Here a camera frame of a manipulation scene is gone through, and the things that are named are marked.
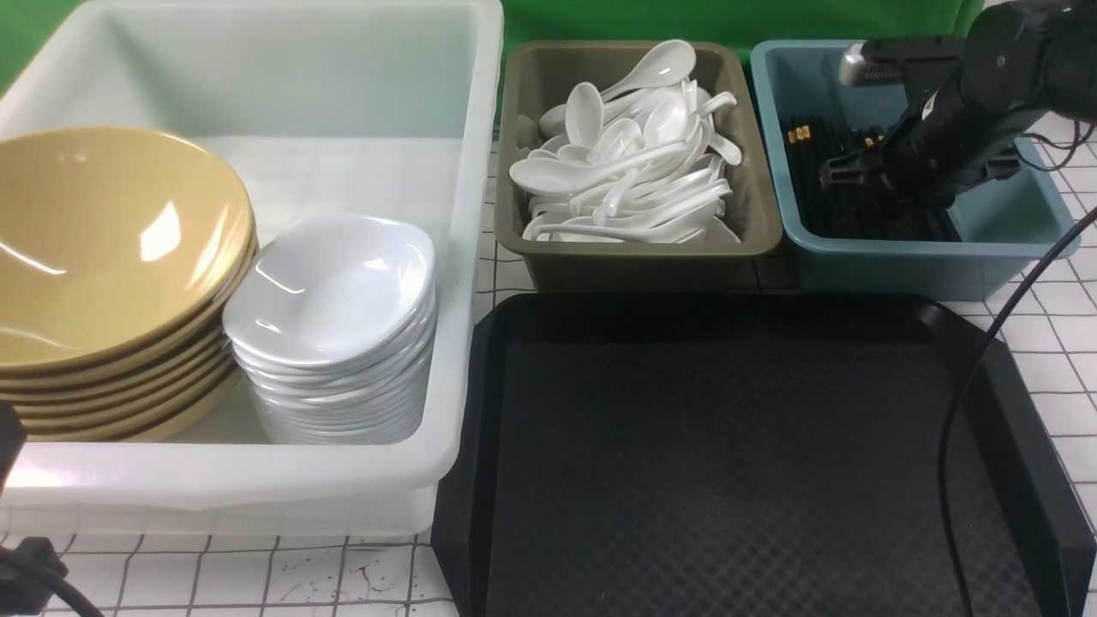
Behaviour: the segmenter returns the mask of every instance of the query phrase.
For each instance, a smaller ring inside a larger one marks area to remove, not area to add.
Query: white plastic bin
[[[0,138],[127,124],[220,153],[261,242],[316,212],[409,221],[438,247],[422,425],[392,446],[271,446],[236,392],[179,444],[32,444],[16,534],[406,536],[457,452],[502,43],[497,0],[91,0],[0,101]]]

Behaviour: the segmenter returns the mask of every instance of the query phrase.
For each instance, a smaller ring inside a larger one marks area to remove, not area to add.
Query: chopsticks
[[[878,198],[857,187],[833,186],[824,191],[823,164],[833,157],[879,143],[879,126],[852,130],[822,116],[794,116],[782,124],[784,149],[796,210],[804,227],[815,235],[845,239],[960,242],[948,213],[911,210],[887,220]]]

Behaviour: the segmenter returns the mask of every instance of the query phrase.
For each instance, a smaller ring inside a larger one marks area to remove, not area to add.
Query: textured tray surface
[[[509,344],[488,615],[959,615],[929,333],[811,329]],[[965,422],[950,456],[975,606],[1039,615]]]

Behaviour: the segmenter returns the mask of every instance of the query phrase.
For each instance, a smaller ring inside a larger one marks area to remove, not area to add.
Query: white grid tablecloth
[[[1073,124],[1048,117],[1036,130],[1055,143]],[[1063,153],[1043,149],[1044,162]],[[495,157],[485,195],[476,292],[477,319],[533,285],[517,255],[491,234]],[[1075,218],[1097,207],[1097,141],[1053,173]],[[986,302],[947,303],[986,327],[1016,282]],[[788,257],[756,260],[739,291],[788,293]],[[1097,517],[1097,231],[1070,259],[1050,268],[1004,329],[1037,408],[1087,512]],[[430,549],[430,535],[374,542],[367,538],[79,536],[64,548],[71,582],[108,615],[142,617],[455,617]],[[13,546],[18,538],[4,539]],[[1097,617],[1097,576],[1086,616]],[[58,601],[47,609],[64,615]]]

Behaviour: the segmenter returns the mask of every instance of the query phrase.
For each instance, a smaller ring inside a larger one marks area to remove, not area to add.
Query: black cord
[[[975,361],[972,366],[971,372],[968,373],[968,378],[963,381],[963,384],[957,391],[952,401],[949,403],[948,412],[945,413],[945,424],[941,426],[941,437],[940,442],[937,446],[937,497],[941,507],[941,523],[945,525],[945,541],[948,543],[949,548],[949,559],[952,560],[952,572],[955,575],[957,587],[960,588],[960,602],[963,605],[963,614],[965,617],[973,617],[974,612],[972,609],[971,603],[971,592],[968,588],[968,577],[963,573],[963,562],[960,560],[960,550],[957,548],[955,531],[952,529],[952,506],[949,503],[949,491],[948,491],[948,450],[949,450],[949,437],[952,433],[952,425],[955,420],[958,411],[960,410],[960,403],[963,401],[964,395],[971,388],[972,382],[975,381],[975,375],[979,374],[979,367],[983,362],[983,356],[986,355],[986,350],[989,349],[991,343],[998,332],[1002,330],[1003,324],[1005,324],[1006,318],[1009,314],[1014,312],[1014,308],[1021,301],[1029,289],[1032,288],[1032,283],[1036,282],[1040,274],[1051,266],[1051,262],[1055,260],[1056,257],[1063,249],[1066,248],[1074,238],[1082,234],[1082,231],[1097,221],[1097,209],[1088,212],[1081,221],[1074,224],[1073,227],[1062,238],[1059,239],[1051,247],[1047,255],[1037,261],[1037,265],[1032,268],[1025,279],[1021,281],[1014,293],[1006,301],[1006,304],[1002,307],[1002,311],[991,323],[991,327],[986,329],[986,336],[983,338],[980,345],[979,351],[975,355]],[[1066,598],[1067,604],[1070,604],[1070,596]]]
[[[1025,158],[1020,153],[1017,154],[1017,158],[1020,159],[1021,162],[1024,162],[1025,165],[1031,167],[1032,169],[1036,169],[1037,171],[1044,171],[1044,172],[1059,171],[1060,169],[1066,167],[1071,162],[1071,159],[1074,158],[1074,153],[1078,152],[1078,148],[1082,147],[1083,144],[1085,144],[1086,142],[1088,142],[1089,137],[1094,136],[1094,128],[1095,128],[1095,126],[1090,124],[1089,128],[1086,131],[1085,135],[1083,135],[1082,134],[1082,123],[1075,120],[1074,121],[1074,142],[1072,142],[1070,146],[1060,146],[1060,145],[1053,143],[1048,137],[1045,137],[1043,135],[1039,135],[1037,133],[1024,133],[1021,135],[1021,137],[1028,137],[1030,139],[1036,139],[1037,142],[1040,142],[1041,144],[1044,144],[1045,146],[1051,146],[1052,148],[1055,148],[1058,150],[1066,150],[1066,157],[1063,158],[1063,160],[1060,161],[1058,165],[1053,165],[1051,167],[1039,166],[1039,165],[1032,162],[1031,160],[1028,160],[1027,158]]]
[[[1097,126],[1090,124],[1089,128],[1086,131],[1085,136],[1081,137],[1081,141],[1082,142],[1088,142],[1089,137],[1094,136],[1094,130],[1095,128],[1097,128]],[[1075,142],[1078,141],[1078,134],[1081,132],[1082,132],[1082,124],[1078,123],[1078,122],[1075,122],[1074,123],[1074,141]],[[1070,149],[1074,148],[1074,144],[1073,143],[1071,143],[1068,145],[1065,145],[1065,146],[1063,144],[1056,144],[1055,142],[1052,142],[1051,139],[1049,139],[1048,137],[1044,137],[1043,135],[1041,135],[1039,133],[1022,133],[1021,137],[1028,137],[1029,139],[1032,139],[1034,142],[1040,142],[1044,146],[1047,146],[1049,148],[1055,148],[1056,150],[1070,150]]]
[[[11,549],[0,547],[0,565],[38,583],[69,605],[79,617],[103,617],[99,608],[83,594],[45,565]]]

